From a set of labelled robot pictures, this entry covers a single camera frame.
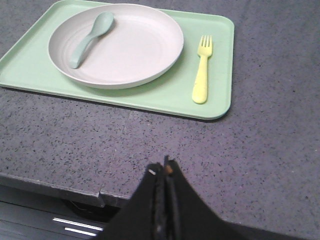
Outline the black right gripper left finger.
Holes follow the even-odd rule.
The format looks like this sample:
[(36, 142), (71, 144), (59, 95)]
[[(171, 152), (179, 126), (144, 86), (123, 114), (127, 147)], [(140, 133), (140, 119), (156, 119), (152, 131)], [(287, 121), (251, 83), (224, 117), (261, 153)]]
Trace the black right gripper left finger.
[(128, 203), (98, 233), (97, 240), (164, 240), (165, 180), (160, 163), (146, 167)]

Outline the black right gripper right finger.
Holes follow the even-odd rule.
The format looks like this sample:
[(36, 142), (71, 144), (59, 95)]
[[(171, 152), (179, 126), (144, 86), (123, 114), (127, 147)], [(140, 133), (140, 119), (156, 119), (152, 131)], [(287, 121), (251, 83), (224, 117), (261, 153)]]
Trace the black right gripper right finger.
[(178, 163), (164, 157), (170, 220), (175, 240), (295, 240), (290, 235), (222, 220), (194, 191)]

